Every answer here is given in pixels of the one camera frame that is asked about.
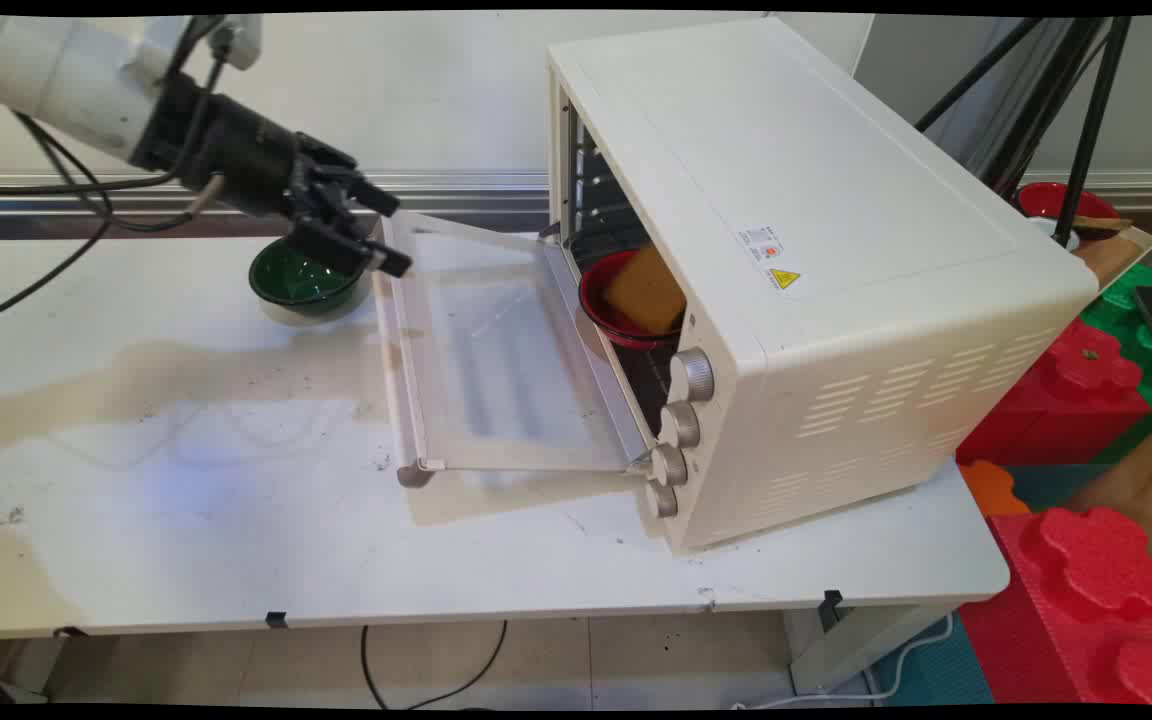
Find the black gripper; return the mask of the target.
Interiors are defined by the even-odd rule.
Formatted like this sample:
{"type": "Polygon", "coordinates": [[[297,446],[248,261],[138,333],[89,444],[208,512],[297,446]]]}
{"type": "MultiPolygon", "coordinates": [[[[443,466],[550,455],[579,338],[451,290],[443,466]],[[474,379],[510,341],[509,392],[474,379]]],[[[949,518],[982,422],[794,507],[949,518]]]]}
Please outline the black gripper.
{"type": "MultiPolygon", "coordinates": [[[[253,217],[291,218],[294,176],[324,187],[333,200],[356,200],[381,217],[401,209],[358,169],[353,156],[289,129],[223,94],[206,94],[189,76],[166,82],[134,147],[134,167],[177,172],[180,184],[200,191],[214,174],[225,179],[219,199],[253,217]]],[[[334,273],[380,272],[401,278],[412,258],[357,232],[339,232],[314,217],[291,222],[288,245],[334,273]]]]}

